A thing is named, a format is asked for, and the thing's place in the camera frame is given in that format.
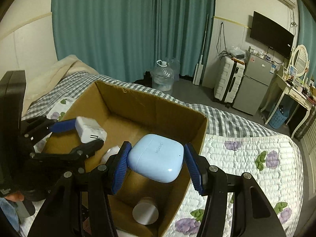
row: white suitcase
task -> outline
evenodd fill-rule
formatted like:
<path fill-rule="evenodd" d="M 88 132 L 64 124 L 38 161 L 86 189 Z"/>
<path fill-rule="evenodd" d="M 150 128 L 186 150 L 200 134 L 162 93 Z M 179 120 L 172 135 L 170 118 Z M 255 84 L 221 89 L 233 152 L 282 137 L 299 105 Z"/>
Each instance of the white suitcase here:
<path fill-rule="evenodd" d="M 241 83 L 244 70 L 245 66 L 243 64 L 233 61 L 229 57 L 222 58 L 214 88 L 215 98 L 224 103 L 232 103 Z"/>

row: teal curtain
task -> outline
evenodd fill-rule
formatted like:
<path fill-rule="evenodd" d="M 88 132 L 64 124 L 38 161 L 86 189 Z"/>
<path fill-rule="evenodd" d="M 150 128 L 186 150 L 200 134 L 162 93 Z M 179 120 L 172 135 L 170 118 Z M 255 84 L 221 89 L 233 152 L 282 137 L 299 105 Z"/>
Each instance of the teal curtain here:
<path fill-rule="evenodd" d="M 303 44 L 308 53 L 309 71 L 307 77 L 316 77 L 316 22 L 302 0 L 297 0 L 300 10 L 300 34 L 298 44 Z"/>
<path fill-rule="evenodd" d="M 176 58 L 181 75 L 193 76 L 215 0 L 52 0 L 57 58 L 70 54 L 100 74 L 133 82 L 158 59 Z"/>

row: flat screen tv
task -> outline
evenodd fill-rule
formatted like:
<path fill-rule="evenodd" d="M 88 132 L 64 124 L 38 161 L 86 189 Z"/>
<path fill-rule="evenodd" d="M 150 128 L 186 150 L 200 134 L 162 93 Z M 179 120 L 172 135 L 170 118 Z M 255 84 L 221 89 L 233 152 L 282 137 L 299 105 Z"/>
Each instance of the flat screen tv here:
<path fill-rule="evenodd" d="M 294 35 L 273 20 L 254 11 L 250 37 L 289 58 Z"/>

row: blue trash can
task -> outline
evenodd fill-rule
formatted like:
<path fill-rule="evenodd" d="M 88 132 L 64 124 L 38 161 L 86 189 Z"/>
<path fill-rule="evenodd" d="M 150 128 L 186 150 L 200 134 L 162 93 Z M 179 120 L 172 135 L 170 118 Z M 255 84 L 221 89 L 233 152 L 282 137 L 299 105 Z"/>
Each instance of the blue trash can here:
<path fill-rule="evenodd" d="M 270 113 L 272 113 L 275 106 L 276 106 L 276 104 L 274 104 L 272 106 Z M 274 128 L 274 129 L 278 129 L 284 123 L 284 121 L 289 117 L 289 113 L 290 113 L 290 110 L 287 109 L 287 110 L 283 111 L 283 114 L 282 114 L 280 112 L 280 107 L 278 107 L 278 109 L 275 111 L 274 115 L 272 116 L 272 118 L 269 121 L 270 127 Z"/>

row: gray and white checkered fabric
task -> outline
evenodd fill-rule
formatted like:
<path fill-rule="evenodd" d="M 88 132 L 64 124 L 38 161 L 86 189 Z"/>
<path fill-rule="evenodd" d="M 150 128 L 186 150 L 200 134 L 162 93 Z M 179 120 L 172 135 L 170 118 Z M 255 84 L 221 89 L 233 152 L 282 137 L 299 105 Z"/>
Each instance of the gray and white checkered fabric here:
<path fill-rule="evenodd" d="M 156 89 L 144 87 L 138 84 L 121 82 L 104 75 L 91 75 L 86 72 L 77 72 L 62 79 L 51 92 L 31 104 L 23 119 L 46 115 L 54 104 L 62 97 L 68 96 L 77 99 L 91 83 L 97 80 L 151 93 L 202 112 L 209 118 L 209 126 L 207 130 L 208 134 L 236 138 L 271 136 L 278 134 L 263 127 L 262 125 L 228 112 L 220 111 L 201 104 L 184 103 L 171 95 L 164 94 Z"/>

